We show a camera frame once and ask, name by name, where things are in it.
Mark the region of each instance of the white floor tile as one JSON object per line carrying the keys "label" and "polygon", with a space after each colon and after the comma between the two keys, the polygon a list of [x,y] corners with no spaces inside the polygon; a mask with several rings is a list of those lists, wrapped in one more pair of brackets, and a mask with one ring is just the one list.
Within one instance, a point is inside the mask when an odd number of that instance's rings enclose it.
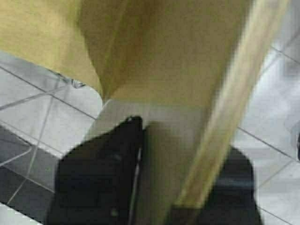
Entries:
{"label": "white floor tile", "polygon": [[300,35],[298,35],[285,49],[285,54],[300,62]]}
{"label": "white floor tile", "polygon": [[259,187],[291,161],[289,157],[240,130],[236,132],[232,145],[251,161],[256,187]]}
{"label": "white floor tile", "polygon": [[59,159],[62,158],[63,155],[64,155],[62,152],[58,151],[57,149],[52,148],[52,147],[49,146],[49,145],[46,145],[46,144],[43,143],[43,142],[40,142],[38,147],[39,147],[40,149],[42,149],[42,150],[44,150],[44,151],[50,153],[51,155],[53,155],[53,156],[59,158]]}
{"label": "white floor tile", "polygon": [[41,93],[24,81],[0,68],[0,106]]}
{"label": "white floor tile", "polygon": [[32,83],[42,90],[52,90],[58,82],[58,76],[44,67],[16,58],[0,51],[0,67],[7,69],[20,78]]}
{"label": "white floor tile", "polygon": [[50,96],[43,96],[32,101],[0,111],[2,125],[13,133],[18,130],[22,138],[38,138],[47,113]]}
{"label": "white floor tile", "polygon": [[89,86],[78,89],[68,86],[65,90],[57,92],[55,96],[94,118],[99,115],[102,108],[101,97]]}
{"label": "white floor tile", "polygon": [[30,146],[0,140],[0,163],[27,152]]}
{"label": "white floor tile", "polygon": [[37,221],[0,203],[0,224],[3,225],[41,225]]}
{"label": "white floor tile", "polygon": [[11,133],[9,130],[1,126],[0,126],[0,140],[29,146],[28,143],[26,143],[22,138],[18,137],[14,133]]}
{"label": "white floor tile", "polygon": [[300,1],[291,0],[283,18],[281,27],[273,42],[273,47],[283,50],[300,28]]}
{"label": "white floor tile", "polygon": [[59,159],[42,149],[37,150],[29,178],[54,191],[54,180]]}
{"label": "white floor tile", "polygon": [[53,99],[42,142],[66,153],[78,145],[94,119]]}
{"label": "white floor tile", "polygon": [[281,55],[256,85],[240,126],[296,158],[299,96],[300,64]]}
{"label": "white floor tile", "polygon": [[290,224],[300,224],[300,164],[293,162],[258,189],[262,209]]}
{"label": "white floor tile", "polygon": [[288,223],[283,220],[273,216],[272,214],[267,213],[266,211],[260,211],[263,225],[288,225]]}
{"label": "white floor tile", "polygon": [[4,166],[7,169],[25,177],[25,176],[27,176],[27,171],[29,169],[32,156],[33,156],[33,151],[5,164]]}
{"label": "white floor tile", "polygon": [[269,67],[276,60],[276,58],[280,56],[280,54],[281,53],[276,51],[274,48],[270,48],[268,54],[266,55],[266,57],[263,61],[261,71],[263,71],[264,69]]}

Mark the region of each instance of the black object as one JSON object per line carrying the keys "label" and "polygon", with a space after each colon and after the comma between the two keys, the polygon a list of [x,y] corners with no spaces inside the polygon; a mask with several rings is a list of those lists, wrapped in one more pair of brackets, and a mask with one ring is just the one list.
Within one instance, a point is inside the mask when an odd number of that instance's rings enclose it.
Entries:
{"label": "black object", "polygon": [[250,161],[231,148],[205,206],[201,210],[174,206],[166,224],[183,225],[196,215],[195,225],[262,225],[253,198],[254,187]]}
{"label": "black object", "polygon": [[129,117],[68,153],[45,224],[126,225],[142,143],[142,119]]}
{"label": "black object", "polygon": [[300,134],[297,139],[298,160],[300,160]]}

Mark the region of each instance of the dark floor tile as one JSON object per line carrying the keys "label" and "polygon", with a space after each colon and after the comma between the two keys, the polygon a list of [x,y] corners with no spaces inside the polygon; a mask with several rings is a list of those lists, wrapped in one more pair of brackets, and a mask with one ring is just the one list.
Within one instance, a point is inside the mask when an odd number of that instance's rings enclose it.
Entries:
{"label": "dark floor tile", "polygon": [[0,126],[0,140],[29,146],[29,144],[26,143],[24,140],[22,140],[17,135],[13,134],[12,132],[8,131],[7,129],[1,126]]}
{"label": "dark floor tile", "polygon": [[[18,156],[29,150],[28,146],[19,145],[11,142],[4,142],[0,140],[0,163],[5,162],[15,156]],[[14,161],[11,161],[5,164],[5,167],[14,171],[17,174],[26,176],[28,166],[32,157],[32,153],[28,152],[26,155],[23,155]]]}
{"label": "dark floor tile", "polygon": [[58,162],[59,159],[57,157],[42,149],[38,149],[29,178],[53,191]]}
{"label": "dark floor tile", "polygon": [[50,206],[53,193],[27,180],[9,207],[43,223]]}
{"label": "dark floor tile", "polygon": [[24,177],[0,167],[0,202],[6,204],[23,182]]}

